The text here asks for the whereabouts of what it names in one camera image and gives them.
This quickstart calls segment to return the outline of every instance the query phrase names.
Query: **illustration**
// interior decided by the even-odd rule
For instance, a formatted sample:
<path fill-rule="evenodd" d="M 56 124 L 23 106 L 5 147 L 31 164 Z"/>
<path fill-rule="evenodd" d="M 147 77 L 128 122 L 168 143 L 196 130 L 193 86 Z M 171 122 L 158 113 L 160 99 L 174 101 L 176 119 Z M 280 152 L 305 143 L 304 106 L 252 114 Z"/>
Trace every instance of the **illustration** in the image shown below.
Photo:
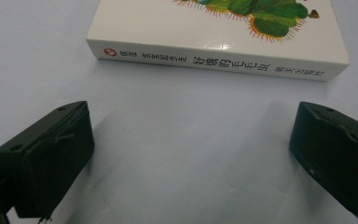
<path fill-rule="evenodd" d="M 292 39 L 309 12 L 296 0 L 173 0 L 181 6 L 205 8 L 215 16 L 250 23 L 250 34 L 270 42 Z"/>

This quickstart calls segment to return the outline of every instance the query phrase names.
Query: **red logo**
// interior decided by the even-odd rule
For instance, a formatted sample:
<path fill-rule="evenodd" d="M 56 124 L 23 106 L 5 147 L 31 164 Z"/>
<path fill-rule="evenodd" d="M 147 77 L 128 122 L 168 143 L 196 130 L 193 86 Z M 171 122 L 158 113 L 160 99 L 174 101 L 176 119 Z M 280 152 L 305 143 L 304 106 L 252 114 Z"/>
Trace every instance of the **red logo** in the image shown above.
<path fill-rule="evenodd" d="M 106 48 L 103 50 L 103 52 L 107 55 L 107 56 L 111 56 L 111 57 L 115 57 L 117 55 L 117 53 L 110 48 Z"/>

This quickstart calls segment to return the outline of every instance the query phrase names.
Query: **dark green plastic part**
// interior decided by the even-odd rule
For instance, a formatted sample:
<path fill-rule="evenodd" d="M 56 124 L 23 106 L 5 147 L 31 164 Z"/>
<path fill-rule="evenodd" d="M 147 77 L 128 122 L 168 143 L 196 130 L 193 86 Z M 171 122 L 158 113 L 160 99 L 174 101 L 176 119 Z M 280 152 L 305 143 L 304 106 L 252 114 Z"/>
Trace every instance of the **dark green plastic part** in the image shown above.
<path fill-rule="evenodd" d="M 0 212 L 49 219 L 93 149 L 87 102 L 44 116 L 0 147 Z"/>
<path fill-rule="evenodd" d="M 304 169 L 358 216 L 358 121 L 322 105 L 300 103 L 290 150 Z"/>

